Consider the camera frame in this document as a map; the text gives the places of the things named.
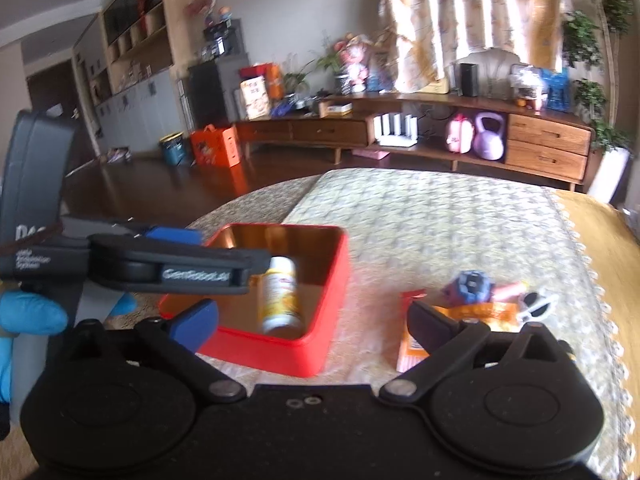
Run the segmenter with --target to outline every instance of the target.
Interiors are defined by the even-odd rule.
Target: metal screw
[[[218,397],[235,397],[242,391],[242,386],[231,379],[220,379],[209,385],[209,391]]]
[[[417,389],[415,383],[407,379],[394,379],[385,384],[385,390],[398,397],[411,397]]]
[[[315,406],[316,404],[320,404],[321,402],[322,399],[317,396],[305,397],[305,404],[308,404],[309,406]]]
[[[288,408],[293,408],[294,410],[303,408],[305,405],[304,402],[302,402],[300,399],[287,399],[287,402],[285,402],[285,404]]]

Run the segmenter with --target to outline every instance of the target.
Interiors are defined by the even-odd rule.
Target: brown door
[[[84,126],[71,61],[57,64],[27,78],[31,105],[36,112],[78,121],[80,127],[71,143],[66,172],[95,158],[94,147]]]

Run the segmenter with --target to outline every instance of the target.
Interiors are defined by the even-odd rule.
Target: wooden drawer
[[[282,142],[291,140],[290,121],[245,121],[236,123],[241,142]]]
[[[506,163],[510,166],[581,180],[587,157],[519,140],[509,140]]]
[[[564,152],[588,155],[591,131],[534,117],[510,115],[508,137]]]
[[[292,121],[293,140],[323,146],[368,146],[365,121],[300,119]]]

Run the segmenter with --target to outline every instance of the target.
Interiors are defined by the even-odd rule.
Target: black speaker
[[[460,88],[466,97],[478,97],[478,65],[460,63]]]

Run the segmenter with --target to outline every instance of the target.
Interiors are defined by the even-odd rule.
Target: patterned tablecloth
[[[318,376],[301,380],[208,362],[249,389],[256,383],[370,383],[377,390],[396,375],[400,292],[441,288],[465,269],[482,269],[501,283],[524,280],[559,294],[561,306],[547,325],[574,347],[578,366],[603,403],[606,424],[590,467],[606,480],[623,477],[633,453],[625,439],[633,420],[625,411],[630,396],[621,386],[622,348],[610,338],[615,325],[607,318],[609,307],[553,190],[462,174],[337,170],[255,191],[192,226],[209,236],[240,221],[347,229],[351,280]],[[114,326],[155,314],[153,298],[140,303]]]

